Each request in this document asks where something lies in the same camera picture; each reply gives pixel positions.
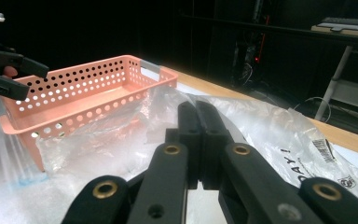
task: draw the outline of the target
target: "wooden table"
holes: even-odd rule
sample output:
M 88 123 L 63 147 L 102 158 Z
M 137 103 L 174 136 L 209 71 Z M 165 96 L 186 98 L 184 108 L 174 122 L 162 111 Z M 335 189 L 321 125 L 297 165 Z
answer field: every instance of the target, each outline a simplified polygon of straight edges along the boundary
M 227 88 L 215 85 L 211 82 L 189 76 L 187 74 L 179 73 L 178 82 L 183 83 L 189 87 L 203 91 L 213 96 L 232 97 L 245 100 L 256 100 L 250 96 L 244 95 L 237 91 L 232 91 Z M 358 134 L 351 133 L 329 124 L 320 122 L 316 119 L 310 121 L 324 134 L 324 136 L 332 143 L 347 149 L 358 152 Z

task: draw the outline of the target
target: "plastic bag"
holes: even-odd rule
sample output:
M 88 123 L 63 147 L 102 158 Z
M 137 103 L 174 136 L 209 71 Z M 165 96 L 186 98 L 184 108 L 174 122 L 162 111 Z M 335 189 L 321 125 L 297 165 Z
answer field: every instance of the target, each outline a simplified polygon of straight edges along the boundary
M 235 124 L 231 128 L 239 129 L 286 182 L 299 187 L 301 180 L 321 176 L 358 196 L 358 169 L 296 111 L 169 87 L 151 89 L 145 99 L 127 103 L 64 138 L 39 139 L 46 170 L 52 178 L 76 179 L 78 190 L 100 175 L 131 179 L 147 169 L 155 148 L 164 142 L 165 130 L 177 127 L 177 106 L 196 100 L 210 102 L 223 120 Z

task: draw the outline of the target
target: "pink plastic basket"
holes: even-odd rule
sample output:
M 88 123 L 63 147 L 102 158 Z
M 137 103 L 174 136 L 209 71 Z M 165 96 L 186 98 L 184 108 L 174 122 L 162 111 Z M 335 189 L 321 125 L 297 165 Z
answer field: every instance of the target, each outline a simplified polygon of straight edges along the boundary
M 145 76 L 144 69 L 158 74 Z M 0 124 L 16 134 L 40 170 L 42 158 L 36 138 L 64 136 L 121 105 L 146 96 L 158 85 L 176 87 L 177 74 L 139 58 L 123 55 L 51 71 L 16 81 L 30 86 L 25 101 L 0 96 Z

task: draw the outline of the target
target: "white table surface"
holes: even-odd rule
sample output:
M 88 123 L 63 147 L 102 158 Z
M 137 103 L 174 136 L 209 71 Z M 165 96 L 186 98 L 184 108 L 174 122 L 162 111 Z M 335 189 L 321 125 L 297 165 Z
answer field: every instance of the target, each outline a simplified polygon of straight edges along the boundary
M 180 83 L 177 89 L 203 94 Z M 335 149 L 358 167 L 358 153 L 337 145 Z M 57 184 L 36 168 L 17 137 L 4 134 L 0 127 L 0 223 L 60 223 L 70 202 L 61 200 L 65 192 L 55 191 Z M 187 205 L 187 223 L 193 219 L 197 223 L 226 223 L 217 191 L 191 190 Z

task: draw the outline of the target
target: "barcode label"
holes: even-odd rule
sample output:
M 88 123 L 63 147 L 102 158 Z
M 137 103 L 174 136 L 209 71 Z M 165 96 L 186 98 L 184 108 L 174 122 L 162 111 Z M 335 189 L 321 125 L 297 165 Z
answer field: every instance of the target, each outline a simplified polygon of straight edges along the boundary
M 330 144 L 328 143 L 327 139 L 314 140 L 314 141 L 312 141 L 312 143 L 314 146 L 316 146 L 318 151 L 321 153 L 325 162 L 333 162 L 334 161 L 333 152 L 330 148 Z

